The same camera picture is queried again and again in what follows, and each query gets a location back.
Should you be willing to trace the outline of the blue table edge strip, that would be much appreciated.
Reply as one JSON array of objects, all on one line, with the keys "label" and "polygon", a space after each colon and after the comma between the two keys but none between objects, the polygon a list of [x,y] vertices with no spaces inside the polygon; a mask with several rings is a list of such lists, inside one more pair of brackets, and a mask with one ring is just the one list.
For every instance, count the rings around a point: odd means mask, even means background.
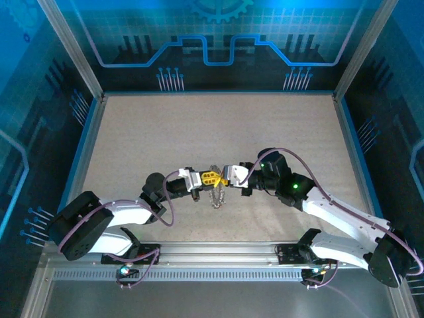
[{"label": "blue table edge strip", "polygon": [[87,136],[88,136],[89,128],[91,126],[91,122],[92,122],[92,119],[93,119],[93,116],[94,116],[94,112],[97,108],[98,103],[99,102],[98,102],[97,99],[94,99],[91,102],[89,112],[88,112],[88,115],[87,115],[87,119],[86,119],[85,124],[83,126],[83,130],[82,130],[82,133],[81,133],[81,136],[80,136],[80,139],[79,139],[78,147],[76,148],[76,153],[75,153],[75,156],[74,156],[71,168],[70,168],[70,172],[68,174],[68,179],[67,179],[67,182],[66,182],[66,185],[65,185],[65,188],[64,188],[59,206],[58,206],[57,213],[59,213],[61,210],[63,210],[63,208],[65,208],[67,201],[68,201],[68,198],[71,194],[72,186],[73,186],[74,180],[76,178],[77,169],[78,169],[81,157],[82,157],[83,148],[84,148],[84,145],[85,145],[85,142],[86,142],[86,139],[87,139]]},{"label": "blue table edge strip", "polygon": [[356,182],[359,186],[361,198],[364,200],[366,210],[377,217],[383,217],[380,202],[378,201],[374,185],[356,129],[344,97],[338,104],[340,123],[343,127],[344,139],[347,144],[350,161],[354,170]]},{"label": "blue table edge strip", "polygon": [[282,94],[282,95],[333,95],[332,90],[195,90],[195,91],[107,91],[104,96],[141,96],[141,95],[231,95],[231,94]]}]

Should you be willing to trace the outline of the small lit circuit board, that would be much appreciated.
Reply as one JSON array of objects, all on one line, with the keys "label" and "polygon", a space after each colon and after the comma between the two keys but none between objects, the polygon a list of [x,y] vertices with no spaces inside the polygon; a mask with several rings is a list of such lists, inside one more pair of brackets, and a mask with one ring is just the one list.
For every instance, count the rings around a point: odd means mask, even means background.
[{"label": "small lit circuit board", "polygon": [[116,278],[122,279],[135,279],[138,278],[139,270],[132,268],[129,265],[123,265],[117,270]]},{"label": "small lit circuit board", "polygon": [[330,268],[331,267],[329,265],[311,267],[311,268],[303,268],[301,270],[302,282],[322,284],[324,282],[325,273]]}]

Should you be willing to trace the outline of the grey metal plate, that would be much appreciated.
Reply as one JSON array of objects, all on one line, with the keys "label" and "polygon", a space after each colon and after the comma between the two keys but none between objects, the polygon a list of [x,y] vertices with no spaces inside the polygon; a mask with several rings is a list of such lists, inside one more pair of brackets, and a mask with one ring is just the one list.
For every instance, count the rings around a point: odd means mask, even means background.
[{"label": "grey metal plate", "polygon": [[397,318],[385,288],[339,278],[307,290],[285,282],[56,282],[43,318]]}]

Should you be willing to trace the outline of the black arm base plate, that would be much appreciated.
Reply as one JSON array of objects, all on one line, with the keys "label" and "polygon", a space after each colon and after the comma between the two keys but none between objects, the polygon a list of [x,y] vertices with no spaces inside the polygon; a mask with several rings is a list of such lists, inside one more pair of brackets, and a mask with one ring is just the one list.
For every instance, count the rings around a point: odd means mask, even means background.
[{"label": "black arm base plate", "polygon": [[333,261],[319,258],[308,246],[294,243],[277,244],[274,253],[282,264],[331,264]]},{"label": "black arm base plate", "polygon": [[158,249],[160,250],[160,244],[140,244],[138,246],[132,246],[119,258],[124,259],[122,262],[115,258],[110,257],[108,254],[103,254],[101,257],[101,264],[112,265],[112,264],[123,264],[129,262],[129,260],[137,259],[133,264],[136,265],[148,265],[153,261],[154,254],[153,252]]}]

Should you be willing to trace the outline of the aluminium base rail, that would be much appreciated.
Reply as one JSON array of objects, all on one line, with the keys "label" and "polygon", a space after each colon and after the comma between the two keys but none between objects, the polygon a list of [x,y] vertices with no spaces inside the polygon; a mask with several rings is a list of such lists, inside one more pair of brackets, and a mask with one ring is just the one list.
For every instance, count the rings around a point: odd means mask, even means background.
[{"label": "aluminium base rail", "polygon": [[[274,253],[277,244],[296,242],[159,242],[160,254],[157,267],[175,268],[259,268],[259,267],[296,267],[308,268],[315,264],[282,264]],[[349,242],[352,247],[331,246],[325,242],[317,248],[318,256],[338,260],[342,267],[368,269],[364,256],[365,249],[357,243]],[[65,256],[51,255],[50,267],[67,268],[71,266],[99,267],[101,254],[87,254],[79,260],[67,261]]]}]

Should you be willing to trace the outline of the aluminium side rail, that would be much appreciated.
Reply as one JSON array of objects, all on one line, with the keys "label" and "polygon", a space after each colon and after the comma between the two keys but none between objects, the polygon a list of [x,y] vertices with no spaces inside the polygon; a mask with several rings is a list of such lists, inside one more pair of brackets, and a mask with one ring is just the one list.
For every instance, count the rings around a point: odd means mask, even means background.
[{"label": "aluminium side rail", "polygon": [[[95,141],[107,104],[107,98],[103,97],[103,100],[98,102],[67,203],[82,192]],[[51,259],[50,254],[54,256],[58,255],[57,246],[52,241],[48,241],[42,245],[40,260],[38,261],[38,266],[35,270],[20,318],[42,318],[43,316],[50,287],[52,285],[52,275],[55,272],[55,268],[49,265]]]},{"label": "aluminium side rail", "polygon": [[[383,214],[380,203],[346,102],[343,99],[340,101],[334,99],[333,101],[361,198],[364,201],[367,212],[381,217]],[[406,282],[403,282],[400,288],[388,288],[387,298],[389,299],[393,318],[420,318],[415,299]]]}]

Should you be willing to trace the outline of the aluminium frame post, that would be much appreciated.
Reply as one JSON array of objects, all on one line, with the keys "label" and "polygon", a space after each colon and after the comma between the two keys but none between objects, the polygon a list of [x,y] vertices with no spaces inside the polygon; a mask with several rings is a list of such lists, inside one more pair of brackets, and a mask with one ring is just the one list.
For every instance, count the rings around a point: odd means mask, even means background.
[{"label": "aluminium frame post", "polygon": [[93,69],[85,57],[76,37],[69,27],[55,0],[37,0],[63,47],[75,64],[82,80],[98,101],[103,100],[103,90]]},{"label": "aluminium frame post", "polygon": [[333,100],[340,102],[357,75],[360,67],[363,65],[367,55],[375,45],[382,29],[392,15],[399,0],[381,0],[380,6],[375,12],[370,24],[368,25],[363,37],[361,38],[350,62],[348,63],[343,75],[340,78],[336,89],[334,90]]}]

